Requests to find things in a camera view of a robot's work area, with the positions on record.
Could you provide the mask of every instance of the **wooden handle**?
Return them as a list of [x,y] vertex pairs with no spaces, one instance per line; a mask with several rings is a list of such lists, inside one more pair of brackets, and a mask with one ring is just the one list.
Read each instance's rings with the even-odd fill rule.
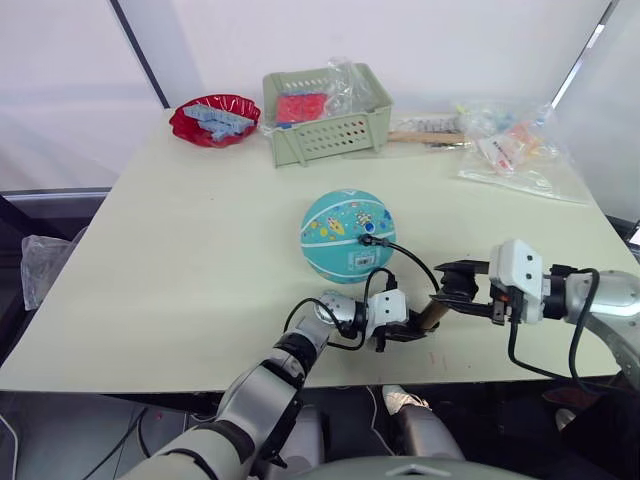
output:
[[390,142],[464,143],[462,133],[389,132]]

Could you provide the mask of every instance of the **green basket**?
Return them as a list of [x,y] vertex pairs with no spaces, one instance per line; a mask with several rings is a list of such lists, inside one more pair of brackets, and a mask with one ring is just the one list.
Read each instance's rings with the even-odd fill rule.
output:
[[[378,151],[387,142],[393,100],[368,65],[357,63],[356,68],[369,82],[377,107],[372,112],[340,115],[298,123],[291,128],[274,129],[271,146],[276,167],[290,163],[306,165],[307,160],[371,147]],[[324,91],[328,82],[328,68],[267,75],[262,81],[266,123],[275,125],[276,106],[281,94],[300,90]]]

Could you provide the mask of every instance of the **white wall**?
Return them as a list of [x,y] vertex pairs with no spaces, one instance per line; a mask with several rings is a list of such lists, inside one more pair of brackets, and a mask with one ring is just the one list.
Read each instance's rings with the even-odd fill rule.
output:
[[121,3],[173,105],[200,86],[262,103],[264,75],[342,55],[369,63],[396,107],[416,111],[469,95],[550,100],[608,1],[161,0],[161,12],[152,0]]
[[162,110],[103,0],[0,0],[0,72],[0,191],[111,186]]
[[640,218],[640,3],[621,0],[557,109],[600,208]]

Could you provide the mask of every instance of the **blue toy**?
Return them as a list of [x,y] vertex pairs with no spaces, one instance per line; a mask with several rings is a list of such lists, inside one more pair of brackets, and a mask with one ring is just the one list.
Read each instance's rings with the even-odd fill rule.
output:
[[391,214],[375,196],[361,190],[336,190],[320,197],[300,228],[302,253],[320,275],[336,283],[358,283],[386,265],[393,250],[367,247],[358,237],[370,233],[395,242]]

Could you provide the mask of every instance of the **red bowl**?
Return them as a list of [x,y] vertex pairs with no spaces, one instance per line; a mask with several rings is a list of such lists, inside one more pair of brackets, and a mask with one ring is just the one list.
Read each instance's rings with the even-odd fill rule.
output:
[[[253,125],[245,129],[240,135],[229,135],[220,142],[215,142],[211,138],[211,132],[203,130],[198,126],[195,118],[187,117],[184,114],[184,107],[201,103],[210,107],[226,110],[227,112],[242,115],[253,120]],[[224,148],[234,143],[239,143],[244,137],[251,135],[258,127],[260,109],[256,107],[253,100],[243,98],[238,95],[207,95],[206,97],[195,98],[176,109],[169,123],[173,126],[173,134],[187,142],[200,145],[201,147]]]

